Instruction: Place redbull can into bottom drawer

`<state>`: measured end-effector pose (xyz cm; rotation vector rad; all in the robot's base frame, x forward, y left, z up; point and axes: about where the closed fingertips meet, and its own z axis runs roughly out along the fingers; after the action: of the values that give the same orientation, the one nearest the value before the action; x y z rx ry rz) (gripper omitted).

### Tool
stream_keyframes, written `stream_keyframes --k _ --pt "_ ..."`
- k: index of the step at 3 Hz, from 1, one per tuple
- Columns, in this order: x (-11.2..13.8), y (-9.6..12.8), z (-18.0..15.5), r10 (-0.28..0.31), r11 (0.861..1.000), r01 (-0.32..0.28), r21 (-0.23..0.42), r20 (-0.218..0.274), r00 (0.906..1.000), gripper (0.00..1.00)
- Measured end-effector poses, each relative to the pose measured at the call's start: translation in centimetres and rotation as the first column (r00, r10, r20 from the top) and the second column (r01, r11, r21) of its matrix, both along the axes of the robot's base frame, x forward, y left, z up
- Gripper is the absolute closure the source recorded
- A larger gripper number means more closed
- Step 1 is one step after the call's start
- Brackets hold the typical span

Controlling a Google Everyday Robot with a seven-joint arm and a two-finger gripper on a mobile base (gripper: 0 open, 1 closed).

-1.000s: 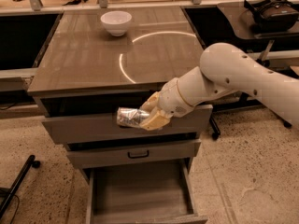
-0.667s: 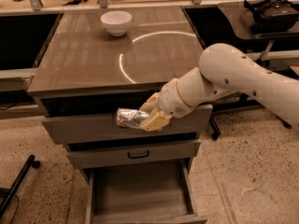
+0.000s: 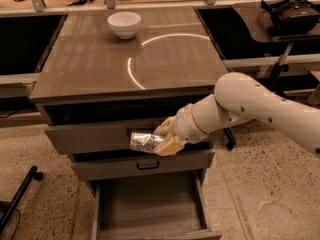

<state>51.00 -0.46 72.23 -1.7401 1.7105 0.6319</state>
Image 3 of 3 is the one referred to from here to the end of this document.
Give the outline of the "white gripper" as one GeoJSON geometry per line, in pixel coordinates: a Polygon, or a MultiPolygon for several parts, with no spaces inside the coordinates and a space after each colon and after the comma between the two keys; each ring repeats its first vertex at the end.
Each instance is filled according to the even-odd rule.
{"type": "Polygon", "coordinates": [[[168,117],[154,131],[155,135],[164,137],[161,144],[153,149],[159,156],[176,155],[184,144],[196,144],[208,137],[196,124],[192,104],[178,110],[175,116],[168,117]]]}

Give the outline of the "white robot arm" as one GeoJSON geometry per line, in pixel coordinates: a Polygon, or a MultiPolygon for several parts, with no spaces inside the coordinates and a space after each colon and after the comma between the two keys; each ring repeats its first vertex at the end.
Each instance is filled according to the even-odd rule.
{"type": "Polygon", "coordinates": [[[250,76],[231,72],[219,78],[214,92],[188,104],[154,131],[163,142],[153,149],[160,156],[174,155],[188,143],[211,133],[256,119],[317,156],[320,152],[320,110],[282,98],[250,76]]]}

